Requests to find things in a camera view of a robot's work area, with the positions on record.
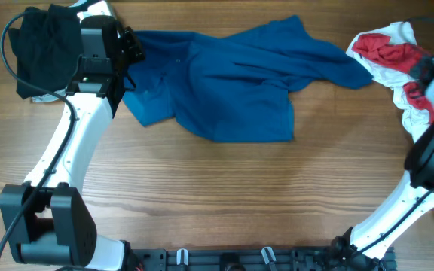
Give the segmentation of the blue polo shirt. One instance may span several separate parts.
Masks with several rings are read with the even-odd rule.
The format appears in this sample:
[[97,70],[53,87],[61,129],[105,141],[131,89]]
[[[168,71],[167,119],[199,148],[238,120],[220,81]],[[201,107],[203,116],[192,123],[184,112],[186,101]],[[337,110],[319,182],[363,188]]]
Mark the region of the blue polo shirt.
[[294,134],[289,94],[314,81],[353,90],[371,74],[297,16],[224,38],[139,31],[145,59],[130,67],[124,103],[143,126],[175,119],[216,142],[282,142]]

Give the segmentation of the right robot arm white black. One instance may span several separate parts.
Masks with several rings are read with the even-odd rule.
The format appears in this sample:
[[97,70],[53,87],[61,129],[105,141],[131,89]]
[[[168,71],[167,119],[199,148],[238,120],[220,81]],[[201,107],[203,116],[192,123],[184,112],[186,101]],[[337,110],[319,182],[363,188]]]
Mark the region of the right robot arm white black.
[[[434,108],[434,57],[427,57],[412,70],[425,88]],[[418,218],[434,209],[434,121],[417,140],[405,159],[405,174],[395,190],[362,223],[336,237],[328,258],[354,269],[377,266],[387,249]]]

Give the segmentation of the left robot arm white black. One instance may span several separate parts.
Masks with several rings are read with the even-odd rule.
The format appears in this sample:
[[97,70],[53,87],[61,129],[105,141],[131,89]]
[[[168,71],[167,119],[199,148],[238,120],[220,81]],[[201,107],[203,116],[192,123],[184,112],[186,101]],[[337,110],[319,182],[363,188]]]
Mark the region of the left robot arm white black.
[[128,242],[97,233],[81,191],[93,152],[125,94],[128,68],[145,55],[133,30],[111,15],[84,18],[81,40],[84,50],[61,96],[65,107],[50,143],[23,183],[8,184],[0,194],[0,248],[21,264],[140,270]]

